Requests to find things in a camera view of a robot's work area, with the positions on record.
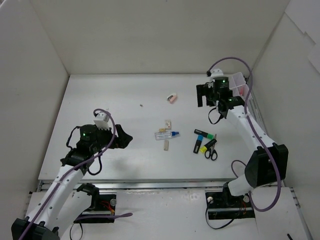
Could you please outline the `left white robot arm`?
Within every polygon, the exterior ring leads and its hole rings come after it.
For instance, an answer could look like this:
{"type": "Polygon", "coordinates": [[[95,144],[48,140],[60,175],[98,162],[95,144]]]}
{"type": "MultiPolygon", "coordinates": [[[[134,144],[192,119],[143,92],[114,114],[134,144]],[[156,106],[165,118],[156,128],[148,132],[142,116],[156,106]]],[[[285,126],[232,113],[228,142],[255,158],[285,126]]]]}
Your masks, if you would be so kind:
{"type": "Polygon", "coordinates": [[[55,181],[44,197],[25,218],[17,218],[12,224],[14,240],[59,240],[83,211],[99,206],[99,188],[91,183],[80,185],[71,202],[66,204],[66,201],[95,158],[100,158],[108,149],[125,149],[133,137],[119,124],[105,129],[86,124],[79,127],[79,132],[79,141],[61,159],[55,181]]]}

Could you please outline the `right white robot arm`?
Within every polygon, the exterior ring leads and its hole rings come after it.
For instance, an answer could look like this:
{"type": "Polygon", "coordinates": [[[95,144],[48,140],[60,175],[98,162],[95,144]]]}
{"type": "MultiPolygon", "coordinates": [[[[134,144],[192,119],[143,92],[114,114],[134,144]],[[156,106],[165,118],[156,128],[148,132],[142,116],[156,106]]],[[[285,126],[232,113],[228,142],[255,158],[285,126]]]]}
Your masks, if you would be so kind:
{"type": "Polygon", "coordinates": [[[221,193],[225,205],[233,206],[241,195],[263,185],[281,183],[286,178],[288,148],[277,144],[262,130],[250,115],[244,99],[230,89],[227,76],[217,76],[197,85],[196,94],[197,105],[214,106],[220,117],[238,131],[251,153],[244,174],[230,181],[228,189],[221,193]]]}

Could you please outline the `blue cap black highlighter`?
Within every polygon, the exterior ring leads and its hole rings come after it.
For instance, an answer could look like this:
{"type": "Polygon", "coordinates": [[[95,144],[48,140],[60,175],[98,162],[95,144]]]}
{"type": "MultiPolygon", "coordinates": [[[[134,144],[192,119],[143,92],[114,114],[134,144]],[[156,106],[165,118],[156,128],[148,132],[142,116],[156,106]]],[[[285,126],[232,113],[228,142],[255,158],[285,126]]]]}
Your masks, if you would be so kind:
{"type": "Polygon", "coordinates": [[[201,147],[201,144],[202,144],[202,141],[203,141],[203,136],[202,135],[198,135],[197,139],[196,139],[196,142],[195,142],[195,145],[194,145],[194,148],[193,148],[193,153],[194,154],[198,154],[198,152],[200,150],[200,147],[201,147]]]}

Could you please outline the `red pen with clear cap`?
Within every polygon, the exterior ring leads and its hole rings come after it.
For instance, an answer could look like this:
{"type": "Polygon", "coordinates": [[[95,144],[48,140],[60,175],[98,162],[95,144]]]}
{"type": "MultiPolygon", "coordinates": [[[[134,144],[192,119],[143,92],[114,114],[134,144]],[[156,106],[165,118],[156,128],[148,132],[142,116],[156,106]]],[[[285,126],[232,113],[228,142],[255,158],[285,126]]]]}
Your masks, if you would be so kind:
{"type": "Polygon", "coordinates": [[[241,88],[239,89],[239,94],[240,94],[240,96],[244,96],[244,90],[245,90],[245,86],[243,85],[243,86],[241,86],[241,88]]]}

